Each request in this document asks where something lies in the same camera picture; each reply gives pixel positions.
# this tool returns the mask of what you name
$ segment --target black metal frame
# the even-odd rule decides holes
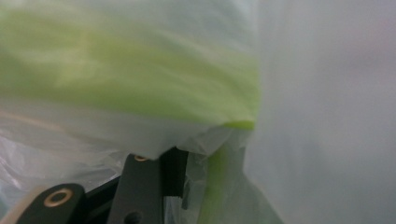
[[[77,184],[47,189],[30,204],[17,224],[163,224],[163,197],[183,197],[188,152],[172,148],[158,160],[129,155],[120,177],[88,193]],[[60,189],[70,189],[65,203],[43,202]],[[54,201],[64,198],[62,193]]]

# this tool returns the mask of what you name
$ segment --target black metal bracket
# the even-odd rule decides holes
[[[175,147],[156,161],[131,154],[120,177],[88,193],[77,184],[45,190],[17,224],[163,224],[163,197],[183,196],[187,158]]]

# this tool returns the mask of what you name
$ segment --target translucent plastic sheet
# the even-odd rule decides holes
[[[232,131],[212,156],[190,155],[184,198],[166,201],[166,224],[282,223],[243,174],[248,136]]]
[[[262,1],[245,173],[287,224],[396,220],[396,2]]]
[[[0,195],[252,129],[254,0],[0,0]]]

